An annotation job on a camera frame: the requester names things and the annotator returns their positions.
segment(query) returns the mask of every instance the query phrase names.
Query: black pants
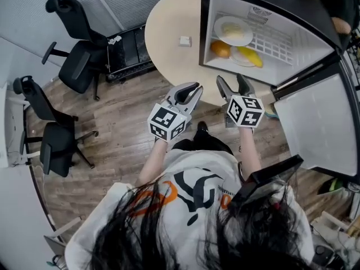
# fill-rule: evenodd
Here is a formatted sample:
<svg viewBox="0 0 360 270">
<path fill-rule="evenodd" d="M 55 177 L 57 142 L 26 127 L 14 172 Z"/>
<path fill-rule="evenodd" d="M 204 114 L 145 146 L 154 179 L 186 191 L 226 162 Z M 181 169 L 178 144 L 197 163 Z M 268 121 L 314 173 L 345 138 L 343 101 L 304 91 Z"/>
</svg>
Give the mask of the black pants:
<svg viewBox="0 0 360 270">
<path fill-rule="evenodd" d="M 195 150 L 212 150 L 212 151 L 226 151 L 233 155 L 229 146 L 221 140 L 211 136 L 208 132 L 198 130 L 193 138 L 193 141 L 184 139 L 177 142 L 173 149 L 180 149 L 185 151 Z"/>
</svg>

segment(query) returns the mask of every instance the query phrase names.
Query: orange logo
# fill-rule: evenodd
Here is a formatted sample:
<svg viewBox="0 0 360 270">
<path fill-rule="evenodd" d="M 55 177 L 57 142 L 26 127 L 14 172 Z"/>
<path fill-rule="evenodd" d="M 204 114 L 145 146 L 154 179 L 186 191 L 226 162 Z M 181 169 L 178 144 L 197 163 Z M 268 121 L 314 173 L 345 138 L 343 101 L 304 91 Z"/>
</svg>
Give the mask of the orange logo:
<svg viewBox="0 0 360 270">
<path fill-rule="evenodd" d="M 172 184 L 171 181 L 164 181 L 163 184 L 168 184 L 170 189 L 171 189 L 171 193 L 165 197 L 163 194 L 158 194 L 158 199 L 160 202 L 155 203 L 153 205 L 145 209 L 141 209 L 139 211 L 136 211 L 134 213 L 132 213 L 130 216 L 131 217 L 136 217 L 139 215 L 143 215 L 147 212 L 147 210 L 149 210 L 150 212 L 155 211 L 156 209 L 161 207 L 161 203 L 163 203 L 163 205 L 166 205 L 172 201 L 174 201 L 176 199 L 176 197 L 178 196 L 178 190 L 176 189 L 175 185 Z M 133 205 L 135 205 L 140 199 L 143 199 L 145 197 L 151 197 L 152 196 L 152 191 L 144 191 L 143 193 L 141 193 L 141 195 L 139 195 L 139 197 L 136 198 L 136 200 L 134 201 Z"/>
<path fill-rule="evenodd" d="M 229 203 L 231 202 L 231 197 L 230 195 L 224 194 L 221 197 L 221 202 L 220 202 L 220 206 L 222 209 L 227 209 L 227 205 L 229 205 Z"/>
</svg>

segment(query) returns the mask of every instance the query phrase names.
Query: chair backrest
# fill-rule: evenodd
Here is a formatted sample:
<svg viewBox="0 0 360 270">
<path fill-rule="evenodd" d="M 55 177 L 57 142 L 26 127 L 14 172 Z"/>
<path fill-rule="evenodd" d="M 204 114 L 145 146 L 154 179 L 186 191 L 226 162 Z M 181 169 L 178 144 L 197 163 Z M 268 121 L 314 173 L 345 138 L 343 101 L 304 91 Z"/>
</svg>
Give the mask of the chair backrest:
<svg viewBox="0 0 360 270">
<path fill-rule="evenodd" d="M 25 96 L 40 119 L 55 121 L 65 127 L 72 127 L 74 125 L 74 119 L 70 115 L 61 113 L 52 107 L 45 93 L 34 82 L 32 76 L 16 78 L 13 82 L 13 90 L 16 94 L 23 94 Z"/>
<path fill-rule="evenodd" d="M 57 13 L 71 37 L 88 40 L 98 46 L 107 45 L 107 38 L 90 28 L 84 8 L 79 1 L 48 0 L 45 8 L 48 13 Z"/>
</svg>

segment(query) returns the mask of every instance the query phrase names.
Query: refrigerator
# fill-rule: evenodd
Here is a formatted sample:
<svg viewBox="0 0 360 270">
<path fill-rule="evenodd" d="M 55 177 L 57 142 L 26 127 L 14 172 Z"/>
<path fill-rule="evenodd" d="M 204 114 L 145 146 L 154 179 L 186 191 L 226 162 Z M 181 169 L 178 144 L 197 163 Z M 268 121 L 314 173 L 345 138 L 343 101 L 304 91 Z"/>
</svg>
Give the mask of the refrigerator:
<svg viewBox="0 0 360 270">
<path fill-rule="evenodd" d="M 262 67 L 212 51 L 222 17 L 246 22 Z M 360 112 L 355 72 L 320 0 L 201 0 L 199 65 L 271 86 L 292 156 L 301 167 L 360 184 Z"/>
</svg>

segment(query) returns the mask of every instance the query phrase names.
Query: black shoe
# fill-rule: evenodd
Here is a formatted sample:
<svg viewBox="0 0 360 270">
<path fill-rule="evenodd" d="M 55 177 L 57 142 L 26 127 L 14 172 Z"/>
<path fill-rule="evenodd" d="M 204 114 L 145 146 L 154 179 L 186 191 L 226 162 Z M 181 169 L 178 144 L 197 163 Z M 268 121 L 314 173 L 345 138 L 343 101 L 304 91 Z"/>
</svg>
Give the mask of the black shoe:
<svg viewBox="0 0 360 270">
<path fill-rule="evenodd" d="M 204 121 L 200 121 L 198 124 L 197 124 L 197 130 L 201 130 L 201 131 L 206 131 L 208 132 L 208 126 L 207 124 L 204 122 Z"/>
</svg>

